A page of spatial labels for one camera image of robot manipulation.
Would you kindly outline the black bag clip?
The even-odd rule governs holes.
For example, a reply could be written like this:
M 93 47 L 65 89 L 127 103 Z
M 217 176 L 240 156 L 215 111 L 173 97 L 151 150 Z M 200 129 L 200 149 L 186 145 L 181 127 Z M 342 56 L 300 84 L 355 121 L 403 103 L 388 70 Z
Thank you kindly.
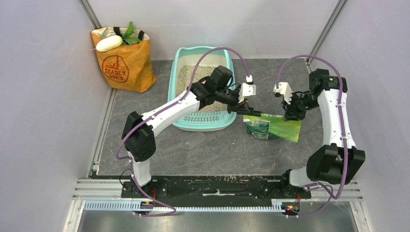
M 251 108 L 227 108 L 227 112 L 230 113 L 237 113 L 238 115 L 246 115 L 246 116 L 261 116 L 261 111 L 256 111 L 252 107 Z

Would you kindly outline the green litter bag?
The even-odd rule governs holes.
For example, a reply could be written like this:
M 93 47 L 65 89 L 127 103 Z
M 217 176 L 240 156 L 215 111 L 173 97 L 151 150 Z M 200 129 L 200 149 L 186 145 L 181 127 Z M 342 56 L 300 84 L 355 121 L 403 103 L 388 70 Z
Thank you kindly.
M 247 134 L 260 140 L 283 139 L 298 142 L 302 121 L 285 121 L 283 116 L 261 114 L 261 116 L 243 116 Z

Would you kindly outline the teal plastic litter box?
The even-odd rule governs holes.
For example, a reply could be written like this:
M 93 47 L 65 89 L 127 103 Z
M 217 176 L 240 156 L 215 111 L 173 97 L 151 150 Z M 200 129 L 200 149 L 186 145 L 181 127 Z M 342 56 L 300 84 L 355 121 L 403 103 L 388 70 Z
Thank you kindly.
M 210 46 L 182 47 L 177 50 L 171 67 L 171 75 L 168 88 L 168 101 L 174 99 L 176 93 L 176 77 L 178 71 L 185 65 L 196 65 L 198 59 Z M 208 54 L 200 63 L 200 66 L 224 66 L 234 71 L 233 62 L 228 51 L 217 50 Z M 217 131 L 231 125 L 236 119 L 236 113 L 226 111 L 213 113 L 190 113 L 173 123 L 174 126 L 185 131 Z

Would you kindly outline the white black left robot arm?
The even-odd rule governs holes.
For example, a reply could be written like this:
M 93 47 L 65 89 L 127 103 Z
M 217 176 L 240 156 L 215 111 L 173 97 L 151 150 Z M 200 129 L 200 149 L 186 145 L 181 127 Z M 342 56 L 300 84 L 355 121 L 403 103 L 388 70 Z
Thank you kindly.
M 165 105 L 142 115 L 136 112 L 128 115 L 121 145 L 128 152 L 131 178 L 134 181 L 133 191 L 139 197 L 147 197 L 151 193 L 149 160 L 156 152 L 155 138 L 165 128 L 214 102 L 221 102 L 232 110 L 245 105 L 245 95 L 253 93 L 252 75 L 248 74 L 246 82 L 234 90 L 230 89 L 232 77 L 230 69 L 218 66 L 211 75 L 191 83 L 187 90 Z

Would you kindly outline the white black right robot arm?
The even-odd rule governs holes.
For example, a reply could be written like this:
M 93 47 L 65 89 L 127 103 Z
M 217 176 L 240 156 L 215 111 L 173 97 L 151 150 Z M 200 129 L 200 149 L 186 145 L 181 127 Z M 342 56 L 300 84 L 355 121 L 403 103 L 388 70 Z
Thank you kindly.
M 305 167 L 286 171 L 285 181 L 279 184 L 280 194 L 290 198 L 299 188 L 307 189 L 318 182 L 349 184 L 366 155 L 357 148 L 350 131 L 346 79 L 316 69 L 309 74 L 307 91 L 292 91 L 289 83 L 279 82 L 274 92 L 275 96 L 283 97 L 281 106 L 286 121 L 301 121 L 308 110 L 319 108 L 323 123 L 322 146 L 309 157 Z

